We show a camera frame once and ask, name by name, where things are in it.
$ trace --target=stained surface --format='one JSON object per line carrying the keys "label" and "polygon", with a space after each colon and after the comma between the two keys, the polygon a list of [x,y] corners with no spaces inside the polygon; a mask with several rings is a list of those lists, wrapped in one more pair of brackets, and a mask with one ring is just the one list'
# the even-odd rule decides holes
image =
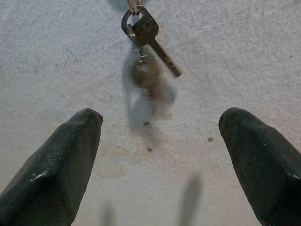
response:
{"label": "stained surface", "polygon": [[149,0],[157,40],[183,71],[174,80],[160,62],[172,101],[155,119],[128,80],[137,52],[120,28],[126,7],[0,3],[0,190],[58,125],[89,107],[104,123],[74,226],[180,225],[195,175],[192,225],[259,226],[218,120],[229,107],[247,109],[300,150],[301,2]]}

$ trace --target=key ring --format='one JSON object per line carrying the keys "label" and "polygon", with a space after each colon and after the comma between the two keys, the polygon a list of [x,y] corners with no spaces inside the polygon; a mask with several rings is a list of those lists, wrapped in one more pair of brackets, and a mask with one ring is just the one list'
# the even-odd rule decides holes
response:
{"label": "key ring", "polygon": [[141,5],[141,0],[127,0],[128,8],[131,14],[138,15],[137,6]]}

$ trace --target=key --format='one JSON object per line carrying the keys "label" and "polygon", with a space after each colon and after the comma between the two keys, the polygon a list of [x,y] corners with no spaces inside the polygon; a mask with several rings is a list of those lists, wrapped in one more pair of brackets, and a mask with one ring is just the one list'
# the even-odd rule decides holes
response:
{"label": "key", "polygon": [[131,13],[128,11],[122,19],[121,28],[137,47],[150,45],[163,60],[163,62],[173,72],[173,74],[176,77],[179,77],[181,75],[181,72],[177,69],[176,65],[172,62],[172,60],[155,39],[157,34],[159,33],[159,26],[157,22],[145,7],[137,6],[137,10],[142,14],[142,17],[139,19],[139,21],[133,26],[131,26],[130,24],[127,25],[127,19],[131,15]]}
{"label": "key", "polygon": [[141,56],[132,68],[132,77],[137,86],[148,91],[149,96],[158,96],[159,70],[151,56],[141,52]]}

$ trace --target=white wall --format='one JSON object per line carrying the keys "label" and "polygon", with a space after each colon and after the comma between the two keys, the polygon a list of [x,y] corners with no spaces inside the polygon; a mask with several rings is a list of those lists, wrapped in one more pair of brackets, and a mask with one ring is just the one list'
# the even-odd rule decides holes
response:
{"label": "white wall", "polygon": [[120,28],[126,0],[0,1],[0,190],[59,124],[90,107],[104,124],[74,226],[180,226],[194,175],[203,189],[193,225],[258,226],[218,120],[229,107],[245,108],[300,149],[301,2],[146,7],[160,25],[158,42],[183,70],[175,80],[159,62],[175,91],[159,118],[143,113],[149,103],[128,82],[137,52]]}

